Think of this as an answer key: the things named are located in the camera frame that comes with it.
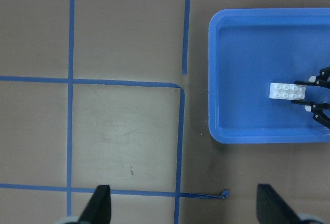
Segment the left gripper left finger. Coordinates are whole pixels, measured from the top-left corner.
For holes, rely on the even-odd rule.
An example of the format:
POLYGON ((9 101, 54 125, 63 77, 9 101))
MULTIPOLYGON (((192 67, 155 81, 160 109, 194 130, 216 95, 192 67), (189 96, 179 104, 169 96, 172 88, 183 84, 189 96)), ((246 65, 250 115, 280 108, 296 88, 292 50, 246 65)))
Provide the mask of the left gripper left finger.
POLYGON ((79 216, 64 217, 55 223, 109 224, 110 222, 110 185, 99 185, 79 216))

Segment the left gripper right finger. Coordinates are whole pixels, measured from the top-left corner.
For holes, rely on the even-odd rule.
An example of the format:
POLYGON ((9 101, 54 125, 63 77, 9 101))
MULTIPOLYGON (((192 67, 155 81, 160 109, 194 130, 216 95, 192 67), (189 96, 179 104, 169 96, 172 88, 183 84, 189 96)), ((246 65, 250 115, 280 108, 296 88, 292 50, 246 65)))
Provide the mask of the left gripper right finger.
POLYGON ((257 186, 257 220, 259 223, 325 223, 313 215, 297 214, 270 184, 257 186))

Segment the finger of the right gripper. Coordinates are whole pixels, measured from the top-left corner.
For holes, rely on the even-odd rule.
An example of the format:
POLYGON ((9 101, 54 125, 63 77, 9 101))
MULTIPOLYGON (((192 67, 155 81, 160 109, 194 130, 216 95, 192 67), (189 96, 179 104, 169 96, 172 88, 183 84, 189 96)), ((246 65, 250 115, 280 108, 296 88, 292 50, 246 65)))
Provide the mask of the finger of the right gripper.
POLYGON ((313 119, 323 125, 329 127, 329 117, 324 113, 324 110, 329 110, 329 103, 315 103, 309 101, 291 100, 292 104, 303 105, 307 112, 313 113, 313 119))
POLYGON ((303 86, 315 86, 315 87, 322 87, 326 89, 330 89, 330 82, 329 82, 329 71, 330 68, 326 67, 319 71, 319 75, 311 76, 308 81, 295 81, 296 85, 303 85, 303 86))

